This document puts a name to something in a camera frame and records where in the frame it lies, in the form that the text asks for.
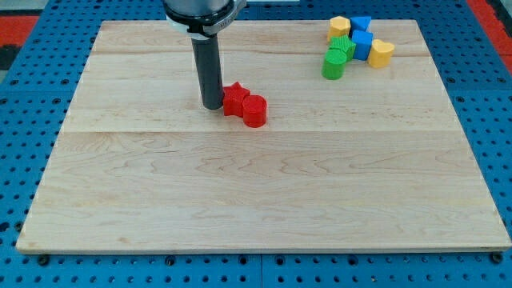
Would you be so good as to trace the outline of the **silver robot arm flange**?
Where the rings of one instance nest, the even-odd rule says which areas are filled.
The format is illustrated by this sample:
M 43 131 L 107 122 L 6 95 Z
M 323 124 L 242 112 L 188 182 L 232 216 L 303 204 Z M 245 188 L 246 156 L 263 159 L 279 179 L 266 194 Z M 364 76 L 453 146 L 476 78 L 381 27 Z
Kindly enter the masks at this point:
M 213 38 L 246 7 L 246 0 L 162 0 L 166 20 L 195 40 Z

